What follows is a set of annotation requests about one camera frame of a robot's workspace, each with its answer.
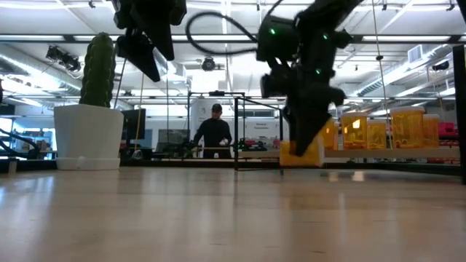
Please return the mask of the black monitor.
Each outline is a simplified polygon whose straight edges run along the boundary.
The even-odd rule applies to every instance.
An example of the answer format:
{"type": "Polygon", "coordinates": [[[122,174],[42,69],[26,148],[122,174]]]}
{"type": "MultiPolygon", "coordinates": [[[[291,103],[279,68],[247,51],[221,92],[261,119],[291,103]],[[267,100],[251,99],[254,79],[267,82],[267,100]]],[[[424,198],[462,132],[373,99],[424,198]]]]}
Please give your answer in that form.
{"type": "Polygon", "coordinates": [[[135,109],[122,111],[124,116],[122,139],[140,140],[145,138],[146,110],[135,109]]]}

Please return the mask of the black table frame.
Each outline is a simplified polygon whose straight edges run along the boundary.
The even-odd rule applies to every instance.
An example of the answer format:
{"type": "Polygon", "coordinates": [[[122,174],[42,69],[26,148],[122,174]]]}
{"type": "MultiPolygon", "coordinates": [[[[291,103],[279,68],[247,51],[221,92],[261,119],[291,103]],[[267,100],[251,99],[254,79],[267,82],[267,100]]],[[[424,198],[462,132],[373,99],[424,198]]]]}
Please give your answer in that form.
{"type": "MultiPolygon", "coordinates": [[[[282,165],[279,162],[252,162],[234,161],[233,159],[171,159],[169,161],[150,160],[122,160],[117,166],[109,164],[89,164],[81,160],[77,164],[65,167],[65,170],[91,171],[91,170],[117,170],[120,167],[176,167],[176,168],[229,168],[235,170],[284,170],[284,169],[315,169],[315,165],[282,165]]],[[[55,160],[17,160],[0,159],[0,174],[8,172],[25,172],[40,170],[56,170],[59,165],[55,160]]],[[[400,172],[417,172],[435,175],[453,175],[462,177],[465,175],[462,167],[448,164],[416,164],[397,162],[378,163],[324,163],[320,169],[327,170],[390,170],[400,172]]]]}

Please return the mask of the white ceiling vent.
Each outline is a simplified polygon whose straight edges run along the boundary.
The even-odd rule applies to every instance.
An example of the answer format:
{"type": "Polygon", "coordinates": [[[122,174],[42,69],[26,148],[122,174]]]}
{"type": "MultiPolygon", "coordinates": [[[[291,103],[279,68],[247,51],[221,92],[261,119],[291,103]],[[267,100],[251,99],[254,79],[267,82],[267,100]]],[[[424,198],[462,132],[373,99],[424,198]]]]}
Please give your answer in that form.
{"type": "Polygon", "coordinates": [[[422,59],[423,46],[421,44],[416,45],[407,52],[408,62],[415,63],[422,59]]]}

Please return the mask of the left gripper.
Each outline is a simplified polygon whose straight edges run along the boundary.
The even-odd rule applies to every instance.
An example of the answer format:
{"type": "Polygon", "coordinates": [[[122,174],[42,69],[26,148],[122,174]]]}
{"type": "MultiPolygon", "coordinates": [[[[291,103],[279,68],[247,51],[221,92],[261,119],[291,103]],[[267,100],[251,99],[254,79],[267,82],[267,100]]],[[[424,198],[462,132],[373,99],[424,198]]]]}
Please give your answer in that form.
{"type": "MultiPolygon", "coordinates": [[[[173,40],[167,22],[165,0],[111,0],[114,23],[118,29],[140,30],[147,34],[154,46],[167,59],[174,60],[173,40]]],[[[160,81],[154,59],[154,46],[143,35],[120,36],[116,41],[116,53],[129,60],[153,82],[160,81]]]]}

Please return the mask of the white cabinet machine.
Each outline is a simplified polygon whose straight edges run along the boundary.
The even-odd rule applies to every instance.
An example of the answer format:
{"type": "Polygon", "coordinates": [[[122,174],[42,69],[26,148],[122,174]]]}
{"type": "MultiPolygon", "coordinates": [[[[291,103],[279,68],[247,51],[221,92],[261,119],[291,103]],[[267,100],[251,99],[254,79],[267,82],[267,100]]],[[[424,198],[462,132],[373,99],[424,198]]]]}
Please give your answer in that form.
{"type": "Polygon", "coordinates": [[[196,135],[201,123],[211,117],[212,107],[217,102],[217,100],[207,98],[196,98],[193,100],[190,108],[190,129],[192,140],[194,140],[194,136],[196,135]]]}

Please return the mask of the pink storage bins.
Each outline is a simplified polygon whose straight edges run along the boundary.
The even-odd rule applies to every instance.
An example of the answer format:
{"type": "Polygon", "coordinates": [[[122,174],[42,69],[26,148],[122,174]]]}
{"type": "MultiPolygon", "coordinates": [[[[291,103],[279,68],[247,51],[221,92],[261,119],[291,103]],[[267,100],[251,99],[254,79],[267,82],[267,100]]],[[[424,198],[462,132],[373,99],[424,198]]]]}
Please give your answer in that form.
{"type": "Polygon", "coordinates": [[[438,135],[440,139],[456,138],[458,130],[453,122],[440,122],[438,126],[438,135]]]}

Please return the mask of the person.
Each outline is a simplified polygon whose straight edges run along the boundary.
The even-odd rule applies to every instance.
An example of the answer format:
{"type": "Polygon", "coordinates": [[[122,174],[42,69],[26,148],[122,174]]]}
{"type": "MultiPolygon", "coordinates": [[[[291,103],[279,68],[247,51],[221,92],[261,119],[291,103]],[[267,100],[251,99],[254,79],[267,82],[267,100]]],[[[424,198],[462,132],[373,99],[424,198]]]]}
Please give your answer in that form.
{"type": "Polygon", "coordinates": [[[197,145],[204,138],[203,158],[213,159],[218,154],[219,159],[230,159],[232,157],[229,145],[232,141],[229,124],[221,115],[222,106],[214,103],[211,108],[211,117],[204,120],[194,136],[193,143],[197,145]]]}

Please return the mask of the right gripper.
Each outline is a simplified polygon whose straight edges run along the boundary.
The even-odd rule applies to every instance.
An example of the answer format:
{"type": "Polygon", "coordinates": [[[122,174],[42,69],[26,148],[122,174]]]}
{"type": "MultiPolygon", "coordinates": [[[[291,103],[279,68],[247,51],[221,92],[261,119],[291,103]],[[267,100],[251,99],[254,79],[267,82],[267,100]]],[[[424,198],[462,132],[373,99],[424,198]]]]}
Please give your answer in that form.
{"type": "Polygon", "coordinates": [[[335,25],[323,21],[299,21],[296,79],[280,74],[261,77],[264,98],[285,96],[282,113],[289,125],[290,154],[302,156],[329,119],[328,104],[342,106],[347,98],[344,91],[330,86],[334,77],[335,25]]]}

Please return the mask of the black ceiling spotlight cluster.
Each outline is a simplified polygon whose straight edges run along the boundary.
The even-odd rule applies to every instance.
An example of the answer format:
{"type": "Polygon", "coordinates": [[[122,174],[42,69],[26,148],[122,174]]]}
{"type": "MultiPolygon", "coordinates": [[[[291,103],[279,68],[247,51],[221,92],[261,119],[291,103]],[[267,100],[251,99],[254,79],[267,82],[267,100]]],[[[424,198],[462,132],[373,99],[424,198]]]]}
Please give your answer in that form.
{"type": "Polygon", "coordinates": [[[82,67],[77,56],[63,51],[57,46],[49,46],[45,57],[54,63],[58,63],[70,72],[80,71],[82,67]]]}

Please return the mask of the silver ceiling duct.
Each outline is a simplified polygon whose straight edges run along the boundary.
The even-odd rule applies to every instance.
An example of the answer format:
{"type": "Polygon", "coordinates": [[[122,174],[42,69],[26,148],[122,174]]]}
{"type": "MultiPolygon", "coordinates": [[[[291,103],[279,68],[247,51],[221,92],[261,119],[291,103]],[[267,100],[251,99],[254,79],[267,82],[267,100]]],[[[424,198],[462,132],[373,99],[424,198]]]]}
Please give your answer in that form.
{"type": "Polygon", "coordinates": [[[50,83],[53,87],[64,87],[77,95],[81,89],[81,82],[67,73],[56,69],[52,64],[46,64],[31,57],[18,49],[6,44],[0,44],[0,60],[26,72],[41,84],[50,83]]]}

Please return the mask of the green cactus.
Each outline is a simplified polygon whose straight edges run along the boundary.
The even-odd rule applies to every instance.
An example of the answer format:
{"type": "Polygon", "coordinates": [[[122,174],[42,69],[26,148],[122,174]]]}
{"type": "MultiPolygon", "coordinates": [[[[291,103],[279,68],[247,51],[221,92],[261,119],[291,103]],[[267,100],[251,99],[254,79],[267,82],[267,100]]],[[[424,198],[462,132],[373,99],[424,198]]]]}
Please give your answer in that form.
{"type": "Polygon", "coordinates": [[[80,104],[110,107],[115,77],[115,51],[111,37],[104,32],[94,36],[84,57],[80,104]]]}

